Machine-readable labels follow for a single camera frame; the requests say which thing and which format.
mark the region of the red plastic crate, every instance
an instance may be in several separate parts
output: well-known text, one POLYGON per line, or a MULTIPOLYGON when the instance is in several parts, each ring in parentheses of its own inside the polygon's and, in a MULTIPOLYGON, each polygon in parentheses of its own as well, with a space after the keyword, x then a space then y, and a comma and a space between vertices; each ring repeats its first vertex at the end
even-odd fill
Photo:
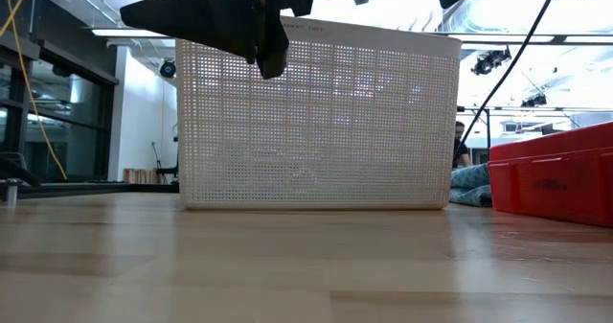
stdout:
POLYGON ((491 149, 494 209, 613 227, 613 123, 491 149))

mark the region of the wooden floor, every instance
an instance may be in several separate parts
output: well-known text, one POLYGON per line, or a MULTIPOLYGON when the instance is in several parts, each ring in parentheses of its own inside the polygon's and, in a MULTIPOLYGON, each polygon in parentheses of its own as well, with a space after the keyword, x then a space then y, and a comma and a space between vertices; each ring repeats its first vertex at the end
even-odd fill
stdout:
POLYGON ((156 194, 0 208, 2 323, 611 322, 613 231, 450 206, 188 213, 156 194))

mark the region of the blue cloth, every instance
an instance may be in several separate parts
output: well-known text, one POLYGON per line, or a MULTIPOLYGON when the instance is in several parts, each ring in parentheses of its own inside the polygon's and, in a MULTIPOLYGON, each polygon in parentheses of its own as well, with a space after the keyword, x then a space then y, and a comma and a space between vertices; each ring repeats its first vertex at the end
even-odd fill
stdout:
POLYGON ((488 165, 470 166, 453 171, 449 201, 477 207, 491 207, 488 165))

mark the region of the white mesh basket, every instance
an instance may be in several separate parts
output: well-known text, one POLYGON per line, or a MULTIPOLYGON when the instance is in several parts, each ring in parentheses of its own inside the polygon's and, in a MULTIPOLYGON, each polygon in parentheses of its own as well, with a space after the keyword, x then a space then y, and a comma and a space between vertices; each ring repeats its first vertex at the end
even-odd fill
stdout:
POLYGON ((177 41, 181 197, 193 209, 440 209, 461 42, 284 18, 282 77, 177 41))

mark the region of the black shirt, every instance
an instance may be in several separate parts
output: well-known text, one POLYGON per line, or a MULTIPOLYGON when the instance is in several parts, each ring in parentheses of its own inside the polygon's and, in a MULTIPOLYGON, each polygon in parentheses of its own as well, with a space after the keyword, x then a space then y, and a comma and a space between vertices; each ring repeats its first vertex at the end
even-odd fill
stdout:
MULTIPOLYGON (((458 139, 454 139, 453 140, 453 154, 456 153, 456 149, 460 146, 460 140, 458 139)), ((462 145, 460 147, 460 151, 458 151, 458 156, 453 159, 453 165, 452 165, 452 169, 457 169, 458 168, 458 158, 460 158, 462 155, 464 154, 468 154, 468 148, 466 147, 466 145, 462 145)))

